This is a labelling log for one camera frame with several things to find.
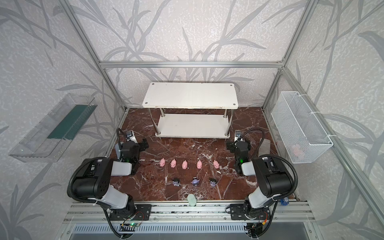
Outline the black purple figurine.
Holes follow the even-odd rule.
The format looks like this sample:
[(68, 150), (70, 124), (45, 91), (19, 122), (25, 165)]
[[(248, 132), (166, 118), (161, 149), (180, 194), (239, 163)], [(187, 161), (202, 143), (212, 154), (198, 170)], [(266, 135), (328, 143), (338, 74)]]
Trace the black purple figurine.
[(209, 180), (210, 180), (211, 187), (215, 187), (218, 183), (216, 179), (210, 178)]
[(174, 178), (174, 179), (172, 179), (172, 181), (173, 181), (174, 186), (176, 186), (176, 187), (180, 186), (180, 179)]

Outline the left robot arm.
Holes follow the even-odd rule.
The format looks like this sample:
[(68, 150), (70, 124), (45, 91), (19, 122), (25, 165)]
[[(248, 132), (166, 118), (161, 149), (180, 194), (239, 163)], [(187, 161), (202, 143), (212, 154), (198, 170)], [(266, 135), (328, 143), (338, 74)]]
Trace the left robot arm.
[(113, 176), (133, 176), (140, 167), (140, 153), (149, 148), (148, 141), (129, 140), (119, 145), (120, 159), (96, 157), (85, 159), (69, 180), (67, 195), (77, 202), (92, 203), (110, 210), (111, 217), (129, 219), (138, 212), (133, 197), (111, 184)]

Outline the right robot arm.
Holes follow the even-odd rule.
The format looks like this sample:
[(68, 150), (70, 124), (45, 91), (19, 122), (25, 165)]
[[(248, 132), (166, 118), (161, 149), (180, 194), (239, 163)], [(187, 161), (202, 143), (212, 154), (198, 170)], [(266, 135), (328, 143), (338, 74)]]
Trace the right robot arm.
[(235, 170), (242, 176), (255, 176), (258, 187), (243, 204), (231, 204), (232, 220), (260, 220), (272, 217), (270, 206), (289, 197), (298, 186), (294, 166), (277, 155), (250, 157), (251, 144), (245, 141), (227, 143), (227, 150), (235, 156)]

